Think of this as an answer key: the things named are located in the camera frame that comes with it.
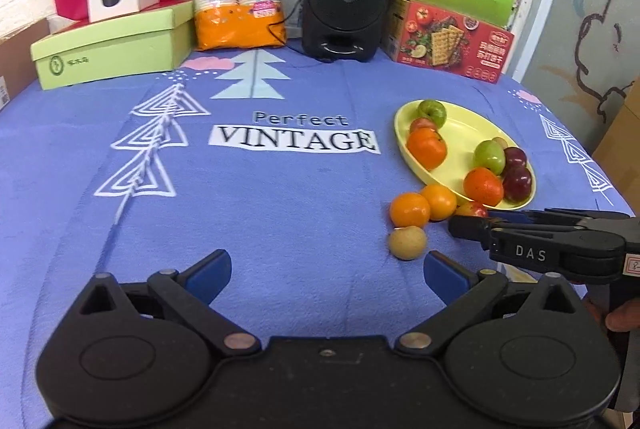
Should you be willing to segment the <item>person right hand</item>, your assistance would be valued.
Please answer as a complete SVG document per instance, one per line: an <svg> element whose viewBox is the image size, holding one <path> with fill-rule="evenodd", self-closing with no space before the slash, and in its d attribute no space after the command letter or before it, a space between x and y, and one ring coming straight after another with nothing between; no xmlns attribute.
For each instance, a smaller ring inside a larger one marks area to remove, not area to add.
<svg viewBox="0 0 640 429"><path fill-rule="evenodd" d="M609 331L626 333L640 327L640 300L632 299L612 312L606 312L591 299L585 297L582 301L594 319Z"/></svg>

